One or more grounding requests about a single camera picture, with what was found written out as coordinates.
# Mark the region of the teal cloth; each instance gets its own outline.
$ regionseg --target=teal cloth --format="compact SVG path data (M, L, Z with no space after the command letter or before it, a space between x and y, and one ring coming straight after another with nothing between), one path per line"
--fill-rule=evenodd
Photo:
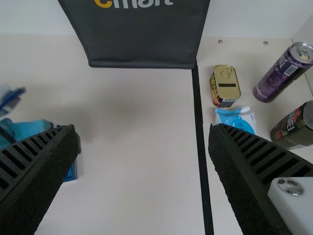
M33 135L50 130L53 128L52 123L47 120L37 120L31 122L12 122L11 119L5 118L0 121L0 127L10 134L16 142L24 140ZM7 147L10 143L0 135L0 149Z

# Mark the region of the black can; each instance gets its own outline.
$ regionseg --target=black can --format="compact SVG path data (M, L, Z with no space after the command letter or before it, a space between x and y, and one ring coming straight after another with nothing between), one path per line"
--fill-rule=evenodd
M284 117L270 132L273 143L286 149L313 144L313 100Z

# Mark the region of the gold tin can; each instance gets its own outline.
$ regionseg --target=gold tin can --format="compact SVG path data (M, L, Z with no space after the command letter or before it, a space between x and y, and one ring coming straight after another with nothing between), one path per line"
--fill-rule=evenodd
M237 74L232 66L215 66L210 84L213 103L216 107L230 107L241 95Z

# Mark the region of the beverage can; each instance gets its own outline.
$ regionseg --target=beverage can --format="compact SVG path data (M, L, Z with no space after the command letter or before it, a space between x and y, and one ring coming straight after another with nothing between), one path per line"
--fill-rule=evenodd
M309 101L285 116L270 132L273 143L286 149L313 144L313 101Z
M294 43L255 86L253 94L261 102L271 102L312 66L313 47L307 43Z

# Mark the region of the purple can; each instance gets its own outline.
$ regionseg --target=purple can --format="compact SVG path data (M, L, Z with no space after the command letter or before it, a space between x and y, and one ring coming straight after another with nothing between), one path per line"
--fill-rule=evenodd
M271 102L312 66L313 46L294 43L255 86L253 94L261 102Z

